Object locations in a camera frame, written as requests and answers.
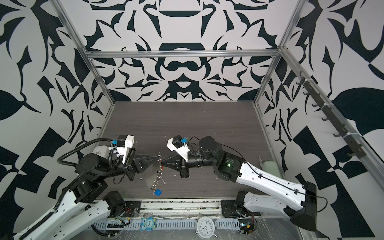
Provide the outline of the keyring with chain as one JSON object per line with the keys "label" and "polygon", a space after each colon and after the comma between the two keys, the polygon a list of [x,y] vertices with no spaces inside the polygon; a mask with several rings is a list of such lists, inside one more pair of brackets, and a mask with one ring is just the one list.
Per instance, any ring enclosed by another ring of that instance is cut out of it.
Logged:
{"label": "keyring with chain", "polygon": [[157,189],[159,182],[162,181],[163,172],[159,172],[159,168],[162,166],[162,160],[162,156],[159,155],[159,161],[145,170],[146,184],[152,193]]}

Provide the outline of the blue capped key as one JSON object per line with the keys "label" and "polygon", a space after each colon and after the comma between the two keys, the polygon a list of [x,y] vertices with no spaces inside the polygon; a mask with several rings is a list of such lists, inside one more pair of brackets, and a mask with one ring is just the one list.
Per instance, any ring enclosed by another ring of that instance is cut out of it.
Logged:
{"label": "blue capped key", "polygon": [[156,195],[156,196],[160,196],[161,194],[162,194],[162,191],[159,190],[159,189],[156,189],[156,190],[154,191],[154,195]]}

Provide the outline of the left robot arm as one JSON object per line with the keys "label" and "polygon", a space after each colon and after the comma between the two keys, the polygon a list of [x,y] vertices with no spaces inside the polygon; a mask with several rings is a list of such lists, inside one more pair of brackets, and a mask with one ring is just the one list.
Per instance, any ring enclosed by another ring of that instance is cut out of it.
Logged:
{"label": "left robot arm", "polygon": [[117,191],[95,200],[108,187],[106,179],[127,176],[131,181],[158,161],[160,156],[136,154],[128,149],[120,155],[110,150],[107,158],[90,153],[75,165],[77,177],[65,187],[57,202],[34,223],[3,240],[68,240],[107,217],[124,214],[126,202]]}

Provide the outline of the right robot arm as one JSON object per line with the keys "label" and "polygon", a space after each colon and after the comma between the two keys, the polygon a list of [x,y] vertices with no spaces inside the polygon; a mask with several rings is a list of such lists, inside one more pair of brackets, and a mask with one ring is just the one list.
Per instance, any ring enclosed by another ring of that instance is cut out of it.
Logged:
{"label": "right robot arm", "polygon": [[247,191],[238,193],[235,206],[243,213],[276,212],[307,231],[317,230],[317,187],[311,182],[297,184],[286,181],[248,163],[240,155],[223,150],[223,145],[211,136],[199,140],[197,149],[190,150],[190,141],[177,135],[167,142],[174,156],[162,160],[162,165],[189,177],[190,168],[213,167],[214,174],[224,181],[231,181],[260,190],[270,195],[274,203],[257,200]]}

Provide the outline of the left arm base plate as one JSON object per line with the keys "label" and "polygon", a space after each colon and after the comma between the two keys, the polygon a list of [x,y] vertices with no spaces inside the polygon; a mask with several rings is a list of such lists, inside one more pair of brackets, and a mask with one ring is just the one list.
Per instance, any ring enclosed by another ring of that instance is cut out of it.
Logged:
{"label": "left arm base plate", "polygon": [[141,212],[141,201],[125,201],[122,218],[136,218]]}

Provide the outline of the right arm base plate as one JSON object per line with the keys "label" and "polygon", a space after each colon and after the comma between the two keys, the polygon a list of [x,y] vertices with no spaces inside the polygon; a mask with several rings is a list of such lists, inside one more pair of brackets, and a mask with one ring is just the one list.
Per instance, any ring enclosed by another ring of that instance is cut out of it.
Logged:
{"label": "right arm base plate", "polygon": [[224,218],[242,218],[245,216],[235,207],[235,200],[221,200],[221,209]]}

